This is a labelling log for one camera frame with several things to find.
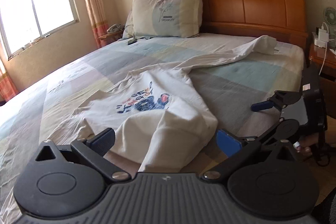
window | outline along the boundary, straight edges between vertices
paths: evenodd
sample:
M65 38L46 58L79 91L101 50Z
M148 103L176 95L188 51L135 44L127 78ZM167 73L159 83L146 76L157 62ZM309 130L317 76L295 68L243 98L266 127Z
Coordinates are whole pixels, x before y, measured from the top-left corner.
M9 58L77 19L73 0L0 0L0 33Z

ribbed black surface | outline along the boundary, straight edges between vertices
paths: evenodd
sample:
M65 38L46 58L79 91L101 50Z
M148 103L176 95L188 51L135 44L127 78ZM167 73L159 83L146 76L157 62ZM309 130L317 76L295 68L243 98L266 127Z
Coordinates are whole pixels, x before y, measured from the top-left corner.
M290 221L268 221L240 210L221 185L207 184L194 174L140 173L128 183L113 185L90 211L67 220L22 217L19 224L317 224L305 216Z

metal screw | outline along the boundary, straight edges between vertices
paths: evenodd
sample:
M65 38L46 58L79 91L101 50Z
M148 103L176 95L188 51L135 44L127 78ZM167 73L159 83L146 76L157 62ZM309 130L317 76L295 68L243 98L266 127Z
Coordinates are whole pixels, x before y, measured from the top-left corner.
M217 171L207 171L203 175L206 179L219 179L221 177L221 173Z
M129 174L123 171L120 172L114 172L112 174L112 178L118 181L123 181L123 180L127 180L129 178Z

white sticker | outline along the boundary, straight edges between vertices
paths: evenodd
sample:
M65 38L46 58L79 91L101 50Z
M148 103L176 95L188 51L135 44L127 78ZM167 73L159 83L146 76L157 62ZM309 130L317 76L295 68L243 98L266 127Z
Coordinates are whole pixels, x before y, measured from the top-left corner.
M306 85L302 86L302 90L303 91L310 90L310 84L306 84Z

nightstand drawer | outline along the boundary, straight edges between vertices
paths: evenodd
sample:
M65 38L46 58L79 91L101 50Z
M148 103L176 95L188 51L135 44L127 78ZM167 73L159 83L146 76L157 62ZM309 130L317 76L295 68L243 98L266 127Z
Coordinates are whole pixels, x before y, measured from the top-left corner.
M327 114L336 119L336 83L320 77L320 84L324 94Z

